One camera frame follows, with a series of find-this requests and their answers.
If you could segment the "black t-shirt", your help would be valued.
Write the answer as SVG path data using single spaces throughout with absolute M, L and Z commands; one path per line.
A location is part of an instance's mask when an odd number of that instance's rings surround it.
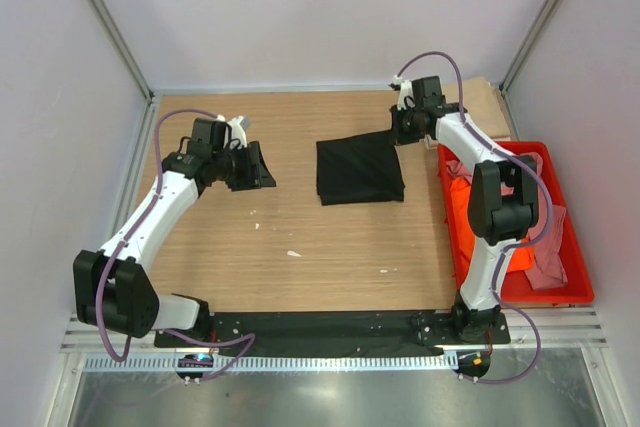
M 404 189 L 390 131 L 316 143 L 316 192 L 323 206 L 402 202 Z

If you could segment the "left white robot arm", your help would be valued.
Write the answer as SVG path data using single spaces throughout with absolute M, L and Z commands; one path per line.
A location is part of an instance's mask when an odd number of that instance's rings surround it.
M 156 255 L 182 215 L 204 190 L 222 181 L 232 191 L 274 187 L 260 143 L 214 151 L 188 143 L 161 162 L 162 176 L 127 222 L 96 251 L 82 250 L 73 263 L 78 319 L 96 326 L 102 306 L 104 328 L 142 338 L 150 331 L 175 329 L 189 346 L 204 345 L 212 334 L 208 303 L 184 295 L 158 295 L 150 272 Z M 96 300 L 102 274 L 109 268 L 102 301 Z

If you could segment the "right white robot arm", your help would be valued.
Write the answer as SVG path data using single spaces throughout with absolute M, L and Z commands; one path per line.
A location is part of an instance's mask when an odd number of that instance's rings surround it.
M 433 134 L 472 174 L 467 217 L 475 242 L 467 276 L 451 308 L 450 328 L 459 341 L 480 343 L 498 323 L 507 265 L 539 221 L 538 191 L 546 187 L 536 161 L 502 149 L 470 116 L 452 108 L 394 105 L 390 113 L 396 144 Z

